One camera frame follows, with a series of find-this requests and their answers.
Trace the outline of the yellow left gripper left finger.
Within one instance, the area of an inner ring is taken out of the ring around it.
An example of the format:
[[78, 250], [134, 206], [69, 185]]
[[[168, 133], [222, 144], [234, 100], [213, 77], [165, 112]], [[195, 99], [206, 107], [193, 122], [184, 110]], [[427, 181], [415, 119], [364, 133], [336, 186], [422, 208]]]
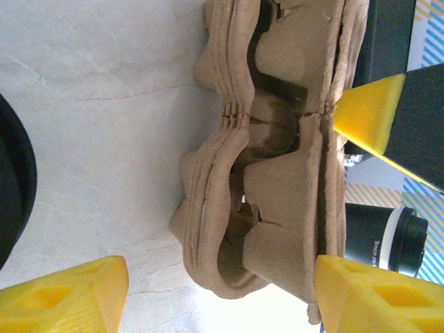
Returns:
[[2, 332], [117, 332], [129, 275], [109, 256], [1, 290]]

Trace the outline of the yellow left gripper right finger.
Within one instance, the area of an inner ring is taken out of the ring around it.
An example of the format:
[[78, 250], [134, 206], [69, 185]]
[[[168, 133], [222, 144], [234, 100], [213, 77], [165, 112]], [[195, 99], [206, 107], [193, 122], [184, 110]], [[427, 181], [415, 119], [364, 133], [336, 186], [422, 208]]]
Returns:
[[327, 332], [442, 332], [443, 286], [332, 255], [316, 260]]

